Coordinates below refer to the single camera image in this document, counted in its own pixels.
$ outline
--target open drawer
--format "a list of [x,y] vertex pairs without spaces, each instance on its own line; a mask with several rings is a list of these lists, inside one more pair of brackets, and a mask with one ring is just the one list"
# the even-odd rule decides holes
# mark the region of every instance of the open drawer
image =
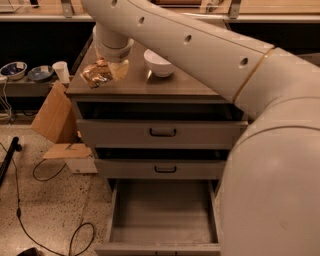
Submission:
[[211,182],[118,180],[99,256],[220,255]]

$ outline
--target wooden cabinet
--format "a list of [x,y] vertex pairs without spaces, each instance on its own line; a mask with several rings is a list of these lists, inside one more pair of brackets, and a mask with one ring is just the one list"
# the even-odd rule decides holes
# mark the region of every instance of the wooden cabinet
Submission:
[[[135,44],[127,77],[67,95],[99,174],[113,191],[98,255],[220,255],[215,191],[247,122],[242,112],[176,69],[146,68]],[[93,49],[82,67],[95,60]]]

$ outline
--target cup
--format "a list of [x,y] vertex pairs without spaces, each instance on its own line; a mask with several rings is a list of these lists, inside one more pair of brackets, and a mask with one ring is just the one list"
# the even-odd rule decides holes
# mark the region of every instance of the cup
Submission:
[[58,61],[52,65],[54,71],[56,72],[59,80],[63,84],[70,83],[70,75],[68,70],[68,64],[65,61]]

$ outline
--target drawer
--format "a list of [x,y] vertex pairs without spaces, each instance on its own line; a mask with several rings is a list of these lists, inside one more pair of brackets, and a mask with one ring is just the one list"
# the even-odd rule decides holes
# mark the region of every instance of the drawer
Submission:
[[220,179],[228,150],[95,148],[105,178]]
[[95,160],[100,175],[106,179],[212,179],[220,180],[222,160]]
[[220,255],[208,181],[120,180],[99,256]]
[[88,145],[231,149],[247,122],[78,120]]

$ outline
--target floor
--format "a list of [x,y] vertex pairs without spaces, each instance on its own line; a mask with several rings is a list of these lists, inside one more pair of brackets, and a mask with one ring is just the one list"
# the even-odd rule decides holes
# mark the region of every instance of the floor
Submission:
[[[93,244],[81,255],[95,255],[94,247],[104,241],[111,194],[98,174],[72,174],[65,167],[54,179],[39,182],[33,177],[34,167],[53,145],[30,128],[28,121],[9,125],[0,123],[0,142],[8,149],[17,136],[22,151],[14,153],[18,170],[21,200],[21,220],[29,235],[38,243],[62,255],[68,255],[69,243],[75,230],[90,222],[96,229]],[[6,152],[0,145],[0,162]],[[36,176],[45,179],[54,175],[64,161],[47,160],[36,169]],[[36,247],[43,255],[56,255],[27,237],[16,216],[16,170],[11,163],[0,187],[0,256],[16,256]],[[90,243],[91,226],[84,226],[75,238],[73,252],[81,252]]]

